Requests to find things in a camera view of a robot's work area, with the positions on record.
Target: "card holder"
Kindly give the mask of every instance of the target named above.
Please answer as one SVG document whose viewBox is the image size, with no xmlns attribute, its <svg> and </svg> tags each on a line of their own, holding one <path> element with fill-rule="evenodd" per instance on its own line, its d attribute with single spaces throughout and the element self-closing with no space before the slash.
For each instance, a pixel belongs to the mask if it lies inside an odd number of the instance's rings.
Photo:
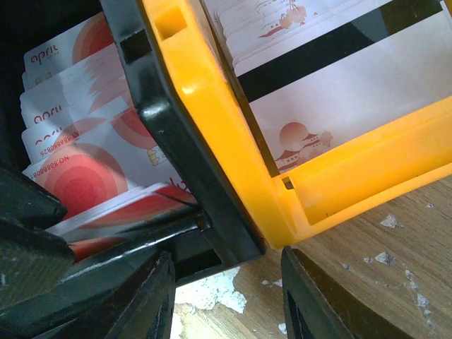
<svg viewBox="0 0 452 339">
<path fill-rule="evenodd" d="M 312 237 L 452 173 L 448 97 L 270 175 L 190 5 L 145 0 L 143 11 L 159 33 L 155 39 L 180 100 L 272 247 Z"/>
</svg>

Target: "peeling paint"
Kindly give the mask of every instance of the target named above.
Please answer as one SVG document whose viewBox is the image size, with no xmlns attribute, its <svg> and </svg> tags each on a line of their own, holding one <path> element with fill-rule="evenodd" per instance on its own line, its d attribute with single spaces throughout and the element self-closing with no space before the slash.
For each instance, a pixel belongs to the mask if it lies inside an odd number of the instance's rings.
<svg viewBox="0 0 452 339">
<path fill-rule="evenodd" d="M 384 227 L 388 228 L 397 228 L 397 227 L 403 227 L 396 219 L 396 216 L 392 213 L 388 214 L 386 218 L 384 218 L 383 221 L 380 222 L 380 225 L 383 225 Z"/>
<path fill-rule="evenodd" d="M 394 266 L 396 264 L 396 258 L 390 255 L 388 252 L 380 253 L 375 257 L 375 260 L 388 266 Z"/>
<path fill-rule="evenodd" d="M 287 335 L 287 328 L 286 328 L 285 323 L 280 323 L 280 324 L 278 325 L 278 328 L 280 329 L 280 331 L 281 331 L 282 334 Z"/>
<path fill-rule="evenodd" d="M 220 303 L 242 314 L 246 299 L 242 293 L 235 290 L 233 283 L 239 270 L 240 267 L 236 267 L 177 288 L 176 304 L 191 304 L 197 309 L 213 309 Z"/>
</svg>

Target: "black stripe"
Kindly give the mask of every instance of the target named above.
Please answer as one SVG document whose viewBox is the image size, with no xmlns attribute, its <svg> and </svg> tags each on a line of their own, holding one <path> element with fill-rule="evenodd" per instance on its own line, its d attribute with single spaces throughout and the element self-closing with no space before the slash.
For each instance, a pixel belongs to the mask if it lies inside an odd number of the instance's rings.
<svg viewBox="0 0 452 339">
<path fill-rule="evenodd" d="M 241 75 L 239 82 L 253 102 L 441 11 L 438 0 L 392 0 Z"/>
</svg>

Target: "rectangular slot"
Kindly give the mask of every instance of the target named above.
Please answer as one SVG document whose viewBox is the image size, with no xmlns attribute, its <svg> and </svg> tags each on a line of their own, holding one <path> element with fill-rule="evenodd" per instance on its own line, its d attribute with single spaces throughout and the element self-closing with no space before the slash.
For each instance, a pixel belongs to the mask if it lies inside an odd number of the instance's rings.
<svg viewBox="0 0 452 339">
<path fill-rule="evenodd" d="M 156 21 L 158 33 L 166 40 L 186 27 L 186 22 L 179 8 L 174 7 L 162 14 Z"/>
<path fill-rule="evenodd" d="M 140 30 L 121 41 L 121 49 L 127 64 L 131 64 L 152 51 L 145 30 Z"/>
</svg>

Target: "white card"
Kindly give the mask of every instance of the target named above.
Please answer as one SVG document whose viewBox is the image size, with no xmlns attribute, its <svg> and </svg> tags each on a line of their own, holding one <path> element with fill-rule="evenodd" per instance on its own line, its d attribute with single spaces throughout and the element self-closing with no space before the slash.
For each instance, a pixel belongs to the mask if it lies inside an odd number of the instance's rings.
<svg viewBox="0 0 452 339">
<path fill-rule="evenodd" d="M 236 76 L 241 76 L 388 2 L 391 2 L 391 0 L 349 0 L 329 13 L 319 16 L 316 20 L 296 28 L 293 32 L 287 34 L 287 36 L 275 38 L 252 52 L 241 56 L 238 58 L 238 62 L 235 60 L 234 72 Z"/>
<path fill-rule="evenodd" d="M 79 107 L 69 107 L 66 114 L 55 114 L 41 124 L 24 130 L 22 141 L 31 163 L 45 159 L 128 108 L 122 97 L 117 97 L 89 115 L 88 111 L 82 111 Z"/>
<path fill-rule="evenodd" d="M 257 6 L 248 15 L 244 16 L 241 20 L 235 23 L 225 26 L 223 30 L 225 37 L 229 37 L 240 30 L 246 29 L 246 27 L 253 25 L 256 21 L 265 20 L 267 16 L 271 16 L 278 12 L 282 8 L 286 8 L 286 0 L 267 1 L 267 6 Z"/>
<path fill-rule="evenodd" d="M 54 194 L 67 218 L 137 186 L 186 188 L 134 111 L 99 124 L 23 174 Z"/>
<path fill-rule="evenodd" d="M 346 0 L 296 0 L 278 9 L 271 16 L 255 22 L 239 32 L 227 37 L 226 44 L 234 60 L 251 50 L 286 35 L 297 28 L 307 29 L 307 24 L 315 25 L 325 17 L 332 16 L 337 7 L 343 8 Z"/>
<path fill-rule="evenodd" d="M 25 108 L 22 110 L 22 118 L 25 125 L 30 128 L 40 124 L 54 114 L 67 113 L 70 107 L 75 107 L 74 109 L 80 109 L 82 112 L 89 114 L 119 96 L 122 96 L 126 102 L 131 101 L 129 86 L 125 76 L 114 79 L 103 88 L 97 89 L 95 84 L 95 81 L 91 81 L 88 86 L 80 86 L 76 90 L 76 94 L 70 97 L 56 95 L 47 101 L 41 100 L 28 104 L 26 110 Z"/>
<path fill-rule="evenodd" d="M 72 27 L 23 56 L 28 88 L 114 43 L 104 14 Z"/>
<path fill-rule="evenodd" d="M 452 95 L 440 12 L 251 102 L 281 172 Z"/>
</svg>

